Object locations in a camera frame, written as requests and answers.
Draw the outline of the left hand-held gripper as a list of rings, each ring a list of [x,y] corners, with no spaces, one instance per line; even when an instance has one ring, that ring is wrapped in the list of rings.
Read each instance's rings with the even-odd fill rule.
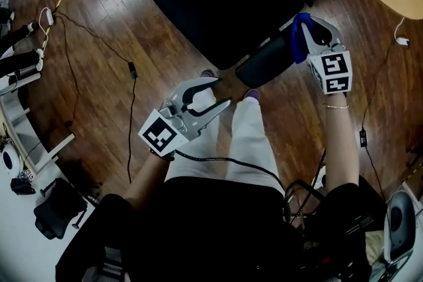
[[[202,92],[220,81],[216,77],[198,77],[181,82],[174,90],[174,98],[166,99],[152,111],[138,132],[139,137],[162,157],[171,156],[197,139],[231,103],[231,98],[226,98],[212,105],[212,93]]]

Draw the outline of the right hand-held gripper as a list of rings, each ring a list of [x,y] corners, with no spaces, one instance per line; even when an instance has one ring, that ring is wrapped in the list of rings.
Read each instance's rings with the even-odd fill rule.
[[[339,31],[327,21],[311,17],[300,24],[307,46],[307,62],[324,94],[350,92],[352,88],[352,62],[350,52],[341,42]],[[329,46],[316,43],[313,33],[317,23],[330,32]]]

